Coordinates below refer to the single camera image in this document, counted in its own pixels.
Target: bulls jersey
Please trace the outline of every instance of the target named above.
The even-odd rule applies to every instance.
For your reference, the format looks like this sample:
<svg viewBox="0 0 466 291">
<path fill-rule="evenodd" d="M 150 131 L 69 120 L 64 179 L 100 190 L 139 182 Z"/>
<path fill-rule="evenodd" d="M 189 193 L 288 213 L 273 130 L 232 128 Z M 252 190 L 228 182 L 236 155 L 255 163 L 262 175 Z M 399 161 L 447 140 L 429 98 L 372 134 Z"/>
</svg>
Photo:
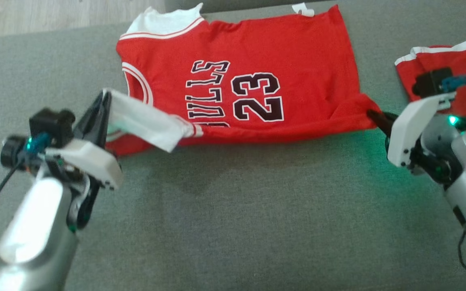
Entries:
<svg viewBox="0 0 466 291">
<path fill-rule="evenodd" d="M 288 142 L 370 129 L 377 105 L 359 92 L 354 54 L 337 6 L 306 17 L 207 22 L 148 8 L 122 35 L 128 94 L 177 116 L 180 144 Z M 118 154 L 148 144 L 125 135 Z"/>
<path fill-rule="evenodd" d="M 450 67 L 455 76 L 466 74 L 466 41 L 455 46 L 414 47 L 409 55 L 399 58 L 395 66 L 410 99 L 419 100 L 412 89 L 418 75 L 443 67 Z M 457 90 L 451 109 L 444 113 L 466 116 L 466 86 Z"/>
</svg>

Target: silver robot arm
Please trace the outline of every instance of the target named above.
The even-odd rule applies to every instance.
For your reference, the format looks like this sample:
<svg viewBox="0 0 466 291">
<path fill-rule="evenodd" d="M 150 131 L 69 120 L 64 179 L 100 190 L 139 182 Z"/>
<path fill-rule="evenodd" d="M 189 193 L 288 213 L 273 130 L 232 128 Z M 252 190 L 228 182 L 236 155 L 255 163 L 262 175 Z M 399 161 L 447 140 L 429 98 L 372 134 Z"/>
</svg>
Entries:
<svg viewBox="0 0 466 291">
<path fill-rule="evenodd" d="M 450 107 L 456 89 L 466 85 L 465 76 L 452 76 L 449 68 L 416 78 L 414 91 L 421 100 L 410 103 L 399 115 L 369 111 L 370 117 L 386 134 L 388 160 L 413 175 L 427 173 L 445 190 L 445 198 L 466 236 L 466 116 L 439 114 Z"/>
<path fill-rule="evenodd" d="M 76 232 L 87 225 L 99 189 L 123 181 L 104 149 L 111 97 L 102 91 L 73 129 L 70 111 L 45 108 L 30 118 L 31 136 L 6 139 L 0 161 L 11 172 L 4 181 L 16 170 L 35 180 L 0 239 L 0 291 L 64 288 Z"/>
<path fill-rule="evenodd" d="M 66 224 L 71 203 L 58 179 L 34 183 L 0 240 L 0 291 L 63 289 L 78 244 Z"/>
</svg>

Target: white armhole trim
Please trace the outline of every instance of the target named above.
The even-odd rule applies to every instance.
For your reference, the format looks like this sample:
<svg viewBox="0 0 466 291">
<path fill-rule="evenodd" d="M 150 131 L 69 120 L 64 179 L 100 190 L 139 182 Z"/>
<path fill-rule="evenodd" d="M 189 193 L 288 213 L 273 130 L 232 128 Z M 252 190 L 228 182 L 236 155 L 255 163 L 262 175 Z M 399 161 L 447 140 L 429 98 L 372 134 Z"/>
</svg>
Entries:
<svg viewBox="0 0 466 291">
<path fill-rule="evenodd" d="M 150 89 L 150 85 L 146 81 L 143 74 L 133 65 L 126 63 L 126 62 L 122 63 L 122 71 L 136 78 L 139 84 L 141 85 L 141 89 L 143 90 L 143 103 L 147 105 L 154 105 L 154 97 L 152 96 L 152 89 Z M 131 96 L 131 85 L 129 84 L 127 80 L 127 76 L 125 76 L 125 81 L 127 81 L 128 95 Z"/>
<path fill-rule="evenodd" d="M 166 39 L 183 35 L 204 21 L 201 7 L 202 3 L 192 9 L 178 9 L 170 13 L 159 13 L 149 7 L 132 22 L 120 40 L 137 37 Z"/>
<path fill-rule="evenodd" d="M 411 48 L 411 52 L 409 53 L 409 55 L 399 57 L 395 61 L 395 66 L 402 63 L 403 61 L 412 61 L 413 59 L 416 59 L 416 54 L 418 53 L 439 53 L 439 52 L 460 52 L 460 51 L 466 51 L 466 41 L 461 42 L 460 44 L 457 44 L 451 48 L 428 48 L 425 46 L 415 46 L 414 48 Z"/>
</svg>

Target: folded red jersey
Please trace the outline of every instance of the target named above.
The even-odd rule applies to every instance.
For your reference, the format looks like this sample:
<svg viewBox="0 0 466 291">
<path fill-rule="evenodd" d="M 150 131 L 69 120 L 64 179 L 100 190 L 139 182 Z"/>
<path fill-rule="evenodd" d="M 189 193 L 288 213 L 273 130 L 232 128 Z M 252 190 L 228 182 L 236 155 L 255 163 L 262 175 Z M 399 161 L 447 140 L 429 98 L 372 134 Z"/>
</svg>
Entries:
<svg viewBox="0 0 466 291">
<path fill-rule="evenodd" d="M 409 55 L 405 55 L 395 62 L 395 66 L 411 101 L 419 100 L 420 97 L 412 92 L 415 78 L 418 75 L 443 67 L 450 67 L 455 76 L 466 74 L 466 41 L 452 47 L 418 46 L 412 48 Z M 457 90 L 451 109 L 444 112 L 466 116 L 466 86 Z"/>
<path fill-rule="evenodd" d="M 120 37 L 128 94 L 184 119 L 180 144 L 288 142 L 371 129 L 355 57 L 337 6 L 314 17 L 285 15 L 208 23 L 199 11 L 148 8 Z M 131 135 L 118 154 L 148 144 Z"/>
</svg>

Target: gray fabric surface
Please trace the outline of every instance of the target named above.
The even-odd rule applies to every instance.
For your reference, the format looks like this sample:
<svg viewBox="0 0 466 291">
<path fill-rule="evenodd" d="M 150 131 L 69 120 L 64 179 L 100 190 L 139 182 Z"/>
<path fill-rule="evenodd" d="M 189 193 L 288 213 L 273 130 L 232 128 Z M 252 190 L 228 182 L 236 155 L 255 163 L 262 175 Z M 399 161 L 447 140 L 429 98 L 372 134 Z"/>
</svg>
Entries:
<svg viewBox="0 0 466 291">
<path fill-rule="evenodd" d="M 335 3 L 309 6 L 318 13 Z M 407 103 L 397 57 L 412 46 L 466 40 L 466 1 L 338 3 L 362 91 L 383 110 Z M 114 47 L 126 28 L 0 38 L 0 143 L 26 133 L 28 117 L 44 106 L 80 116 L 101 88 L 125 91 Z M 466 290 L 456 254 L 461 227 L 441 190 L 392 167 L 378 131 L 152 150 L 121 162 L 126 181 L 100 193 L 67 290 Z M 0 179 L 5 172 L 0 167 Z M 29 186 L 17 174 L 2 193 L 0 235 Z"/>
</svg>

